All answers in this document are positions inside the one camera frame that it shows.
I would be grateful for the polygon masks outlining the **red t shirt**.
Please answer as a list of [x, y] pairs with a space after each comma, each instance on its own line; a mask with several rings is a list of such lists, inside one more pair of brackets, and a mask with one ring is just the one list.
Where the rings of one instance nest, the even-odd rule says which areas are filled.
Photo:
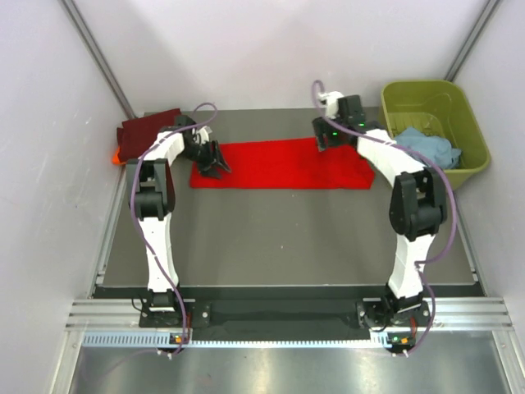
[[224, 144], [231, 171], [219, 178], [192, 167], [194, 189], [368, 190], [375, 173], [356, 149], [344, 144], [323, 152], [313, 137]]

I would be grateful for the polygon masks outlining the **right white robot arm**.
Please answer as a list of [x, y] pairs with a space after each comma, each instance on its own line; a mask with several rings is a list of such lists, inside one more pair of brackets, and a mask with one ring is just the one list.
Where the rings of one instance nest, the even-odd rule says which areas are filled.
[[447, 219], [445, 184], [435, 168], [396, 148], [384, 127], [367, 121], [359, 96], [321, 92], [313, 95], [313, 101], [322, 111], [313, 120], [319, 150], [348, 144], [391, 186], [389, 221], [396, 234], [393, 271], [380, 301], [358, 307], [361, 325], [380, 332], [426, 309], [422, 274], [429, 249]]

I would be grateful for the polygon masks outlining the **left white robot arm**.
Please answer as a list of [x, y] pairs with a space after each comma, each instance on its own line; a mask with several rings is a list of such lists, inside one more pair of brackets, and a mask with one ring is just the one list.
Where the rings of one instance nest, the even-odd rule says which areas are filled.
[[231, 172], [208, 124], [179, 115], [164, 126], [138, 158], [126, 164], [130, 214], [141, 237], [148, 262], [147, 295], [141, 298], [139, 325], [145, 328], [188, 327], [188, 314], [179, 291], [173, 263], [171, 219], [176, 192], [171, 165], [179, 158], [192, 161], [202, 176], [218, 179]]

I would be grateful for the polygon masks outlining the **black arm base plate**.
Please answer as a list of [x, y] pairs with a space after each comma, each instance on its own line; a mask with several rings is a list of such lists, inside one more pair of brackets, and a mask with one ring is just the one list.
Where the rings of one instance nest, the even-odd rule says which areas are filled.
[[425, 301], [408, 309], [395, 309], [385, 300], [214, 300], [195, 301], [171, 311], [144, 305], [141, 327], [208, 328], [230, 322], [274, 326], [285, 322], [342, 323], [349, 328], [388, 328], [415, 318], [427, 323]]

